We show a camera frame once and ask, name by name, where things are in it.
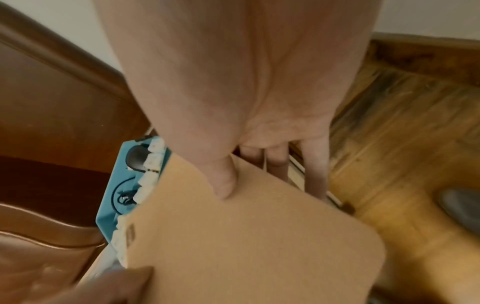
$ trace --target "wall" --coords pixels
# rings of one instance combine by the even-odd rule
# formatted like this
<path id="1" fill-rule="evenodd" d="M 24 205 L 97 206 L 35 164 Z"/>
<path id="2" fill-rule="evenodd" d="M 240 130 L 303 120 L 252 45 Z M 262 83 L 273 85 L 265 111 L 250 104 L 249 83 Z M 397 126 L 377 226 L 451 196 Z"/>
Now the wall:
<path id="1" fill-rule="evenodd" d="M 91 0 L 0 0 L 121 70 Z M 480 40 L 476 0 L 385 0 L 376 32 Z"/>

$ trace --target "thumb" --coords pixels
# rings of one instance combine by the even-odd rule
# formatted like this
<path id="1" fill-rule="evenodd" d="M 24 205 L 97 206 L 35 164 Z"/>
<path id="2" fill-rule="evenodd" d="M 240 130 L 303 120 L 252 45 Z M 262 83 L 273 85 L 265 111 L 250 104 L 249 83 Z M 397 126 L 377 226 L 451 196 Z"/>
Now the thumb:
<path id="1" fill-rule="evenodd" d="M 227 198 L 235 189 L 238 177 L 230 155 L 195 166 L 205 175 L 219 199 Z"/>

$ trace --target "cardboard sheet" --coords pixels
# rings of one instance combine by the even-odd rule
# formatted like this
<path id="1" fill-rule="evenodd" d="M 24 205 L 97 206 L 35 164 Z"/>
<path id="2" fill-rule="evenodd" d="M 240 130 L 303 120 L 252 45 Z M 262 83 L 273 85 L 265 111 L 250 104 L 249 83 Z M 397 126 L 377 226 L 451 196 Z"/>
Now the cardboard sheet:
<path id="1" fill-rule="evenodd" d="M 385 258 L 354 218 L 235 158 L 234 194 L 218 201 L 173 155 L 126 219 L 129 267 L 153 265 L 144 304 L 361 304 Z"/>

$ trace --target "brown cardboard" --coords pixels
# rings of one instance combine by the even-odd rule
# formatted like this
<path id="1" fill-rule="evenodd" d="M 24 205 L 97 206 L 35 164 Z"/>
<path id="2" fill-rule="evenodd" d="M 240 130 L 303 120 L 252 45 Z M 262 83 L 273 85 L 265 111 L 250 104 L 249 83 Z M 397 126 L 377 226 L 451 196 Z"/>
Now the brown cardboard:
<path id="1" fill-rule="evenodd" d="M 144 304 L 361 304 L 385 257 L 364 224 L 235 158 L 218 201 L 173 155 L 126 219 L 129 267 L 153 265 Z"/>

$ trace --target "white object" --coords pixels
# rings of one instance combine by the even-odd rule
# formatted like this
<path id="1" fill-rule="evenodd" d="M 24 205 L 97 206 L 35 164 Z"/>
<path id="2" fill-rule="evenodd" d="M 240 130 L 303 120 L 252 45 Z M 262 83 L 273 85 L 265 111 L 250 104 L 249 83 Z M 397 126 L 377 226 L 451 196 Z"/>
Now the white object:
<path id="1" fill-rule="evenodd" d="M 135 195 L 133 196 L 133 200 L 137 204 L 143 203 L 147 199 L 147 197 L 150 195 L 150 193 L 154 190 L 155 186 L 143 186 L 140 187 Z"/>
<path id="2" fill-rule="evenodd" d="M 155 186 L 159 181 L 160 174 L 155 171 L 147 171 L 145 174 L 138 180 L 140 186 Z"/>
<path id="3" fill-rule="evenodd" d="M 165 141 L 162 137 L 155 137 L 151 140 L 148 150 L 151 153 L 164 153 L 165 152 Z"/>
<path id="4" fill-rule="evenodd" d="M 162 163 L 164 161 L 163 153 L 150 153 L 147 157 L 143 166 L 147 170 L 160 171 Z"/>

